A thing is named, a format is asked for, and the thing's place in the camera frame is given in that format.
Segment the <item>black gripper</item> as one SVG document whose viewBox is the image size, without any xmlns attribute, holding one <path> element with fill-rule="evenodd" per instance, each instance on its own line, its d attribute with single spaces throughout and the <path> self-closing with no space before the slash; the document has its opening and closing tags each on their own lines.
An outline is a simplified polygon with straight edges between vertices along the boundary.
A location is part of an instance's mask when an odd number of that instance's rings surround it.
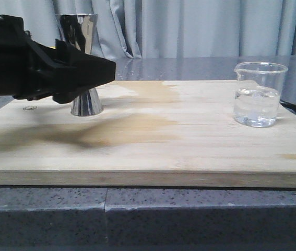
<svg viewBox="0 0 296 251">
<path fill-rule="evenodd" d="M 57 69 L 55 59 L 68 67 Z M 72 102 L 92 88 L 115 80 L 116 63 L 85 54 L 55 40 L 55 49 L 31 39 L 21 17 L 0 15 L 0 96 L 37 100 L 51 95 L 59 104 Z"/>
</svg>

